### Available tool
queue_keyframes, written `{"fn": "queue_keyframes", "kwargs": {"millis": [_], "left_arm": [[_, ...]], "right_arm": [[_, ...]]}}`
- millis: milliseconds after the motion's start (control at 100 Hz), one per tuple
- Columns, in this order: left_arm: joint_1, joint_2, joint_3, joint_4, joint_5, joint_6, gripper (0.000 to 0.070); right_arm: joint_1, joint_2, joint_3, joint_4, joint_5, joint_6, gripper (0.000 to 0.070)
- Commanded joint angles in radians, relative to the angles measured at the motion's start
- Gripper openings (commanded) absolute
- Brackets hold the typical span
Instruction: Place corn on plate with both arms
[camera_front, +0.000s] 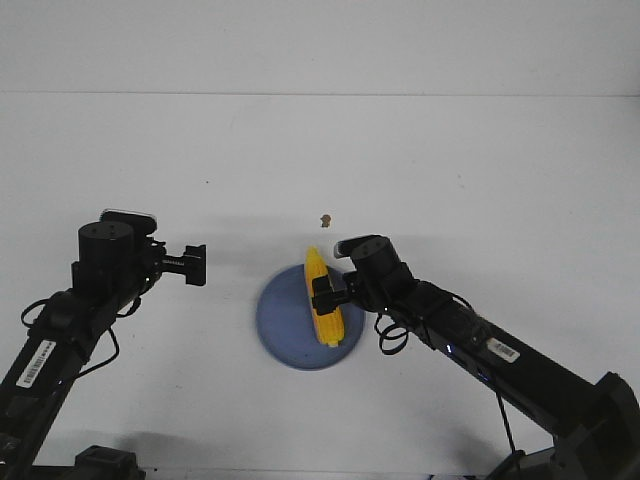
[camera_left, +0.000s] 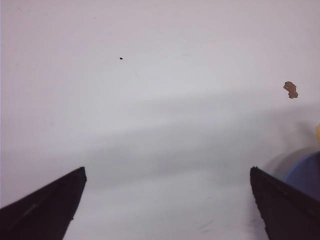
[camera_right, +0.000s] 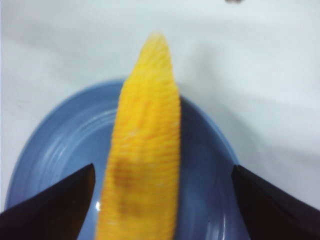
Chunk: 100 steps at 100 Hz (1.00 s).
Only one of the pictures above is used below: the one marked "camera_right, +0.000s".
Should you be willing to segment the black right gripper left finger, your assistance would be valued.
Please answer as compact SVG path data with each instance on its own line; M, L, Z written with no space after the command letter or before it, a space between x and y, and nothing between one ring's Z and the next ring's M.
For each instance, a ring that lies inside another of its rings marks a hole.
M87 216L96 183L88 164L0 214L2 240L75 240Z

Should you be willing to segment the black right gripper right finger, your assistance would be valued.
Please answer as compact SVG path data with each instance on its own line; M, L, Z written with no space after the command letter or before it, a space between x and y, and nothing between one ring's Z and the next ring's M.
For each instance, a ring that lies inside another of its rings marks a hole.
M320 211L241 165L232 169L237 204L252 240L318 240Z

